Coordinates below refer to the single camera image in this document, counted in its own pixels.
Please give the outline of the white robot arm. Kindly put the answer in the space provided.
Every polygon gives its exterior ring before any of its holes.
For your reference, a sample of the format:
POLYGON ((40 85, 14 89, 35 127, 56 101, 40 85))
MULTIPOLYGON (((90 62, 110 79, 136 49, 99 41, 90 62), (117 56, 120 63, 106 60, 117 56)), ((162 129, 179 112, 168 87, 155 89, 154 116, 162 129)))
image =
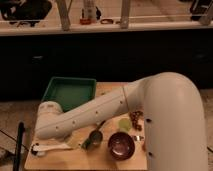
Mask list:
POLYGON ((204 108, 186 76, 163 72, 125 84, 71 111, 38 110, 35 135, 63 137, 73 131, 142 110, 149 171, 208 171, 204 108))

